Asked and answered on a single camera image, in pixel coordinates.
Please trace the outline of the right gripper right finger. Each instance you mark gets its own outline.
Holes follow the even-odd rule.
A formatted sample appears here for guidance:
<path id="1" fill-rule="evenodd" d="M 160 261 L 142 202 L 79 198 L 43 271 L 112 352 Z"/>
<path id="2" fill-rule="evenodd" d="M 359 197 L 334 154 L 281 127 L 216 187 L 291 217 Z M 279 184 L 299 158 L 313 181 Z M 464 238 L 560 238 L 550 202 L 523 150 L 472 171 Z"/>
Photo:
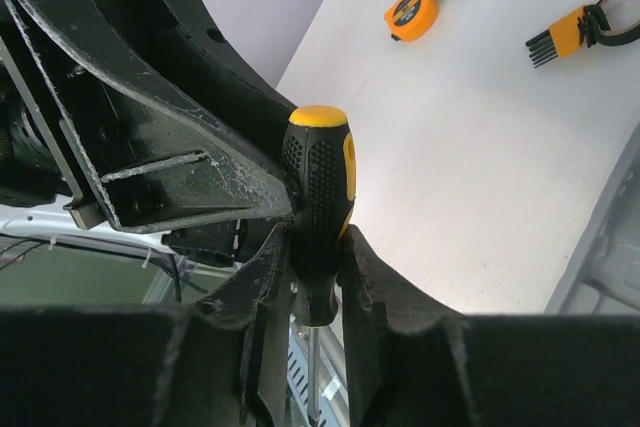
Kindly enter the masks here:
<path id="1" fill-rule="evenodd" d="M 635 316 L 464 315 L 380 259 L 356 227 L 340 285 L 354 426 L 635 426 Z"/>

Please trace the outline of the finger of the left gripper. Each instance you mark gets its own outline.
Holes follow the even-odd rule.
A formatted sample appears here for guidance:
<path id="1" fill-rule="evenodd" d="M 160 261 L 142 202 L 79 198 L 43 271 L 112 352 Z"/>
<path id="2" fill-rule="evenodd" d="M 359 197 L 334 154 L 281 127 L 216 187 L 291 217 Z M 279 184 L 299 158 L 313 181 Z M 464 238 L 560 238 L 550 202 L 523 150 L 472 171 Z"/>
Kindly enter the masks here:
<path id="1" fill-rule="evenodd" d="M 93 1 L 153 69 L 267 156 L 279 156 L 294 105 L 233 48 L 203 0 Z"/>

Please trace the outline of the black yellow screwdriver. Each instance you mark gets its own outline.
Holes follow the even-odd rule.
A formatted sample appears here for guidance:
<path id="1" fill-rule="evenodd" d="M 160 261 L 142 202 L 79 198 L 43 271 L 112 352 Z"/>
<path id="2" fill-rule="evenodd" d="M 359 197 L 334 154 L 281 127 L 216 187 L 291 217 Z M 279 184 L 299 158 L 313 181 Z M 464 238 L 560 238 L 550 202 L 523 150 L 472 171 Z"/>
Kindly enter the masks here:
<path id="1" fill-rule="evenodd" d="M 340 244 L 355 202 L 355 150 L 347 115 L 324 105 L 297 108 L 289 117 L 282 158 L 298 200 L 290 233 L 297 284 L 293 314 L 309 329 L 313 368 L 314 334 L 337 314 Z"/>

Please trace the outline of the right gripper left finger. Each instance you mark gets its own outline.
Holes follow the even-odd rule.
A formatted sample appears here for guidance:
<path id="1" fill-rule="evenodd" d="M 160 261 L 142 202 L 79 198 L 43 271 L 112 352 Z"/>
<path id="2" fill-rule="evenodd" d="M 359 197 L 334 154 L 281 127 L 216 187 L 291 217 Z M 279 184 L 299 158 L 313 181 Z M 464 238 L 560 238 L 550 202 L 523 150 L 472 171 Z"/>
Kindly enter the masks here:
<path id="1" fill-rule="evenodd" d="M 6 307 L 5 426 L 281 426 L 289 235 L 192 305 Z"/>

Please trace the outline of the grey plastic tool case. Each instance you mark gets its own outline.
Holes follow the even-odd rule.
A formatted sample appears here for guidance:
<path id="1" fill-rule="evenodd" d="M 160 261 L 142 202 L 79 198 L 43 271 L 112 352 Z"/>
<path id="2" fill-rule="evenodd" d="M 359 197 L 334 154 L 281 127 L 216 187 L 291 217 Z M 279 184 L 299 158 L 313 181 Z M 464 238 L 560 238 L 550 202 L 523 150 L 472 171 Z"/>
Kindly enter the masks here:
<path id="1" fill-rule="evenodd" d="M 544 312 L 639 313 L 638 129 L 624 146 Z"/>

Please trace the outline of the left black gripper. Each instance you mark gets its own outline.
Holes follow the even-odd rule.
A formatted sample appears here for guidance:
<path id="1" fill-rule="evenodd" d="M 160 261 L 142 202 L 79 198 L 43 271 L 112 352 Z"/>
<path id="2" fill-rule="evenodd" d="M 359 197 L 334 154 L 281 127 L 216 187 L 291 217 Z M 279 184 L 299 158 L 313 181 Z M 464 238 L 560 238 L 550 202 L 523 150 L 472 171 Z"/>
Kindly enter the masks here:
<path id="1" fill-rule="evenodd" d="M 1 0 L 1 231 L 230 267 L 292 109 L 202 0 Z"/>

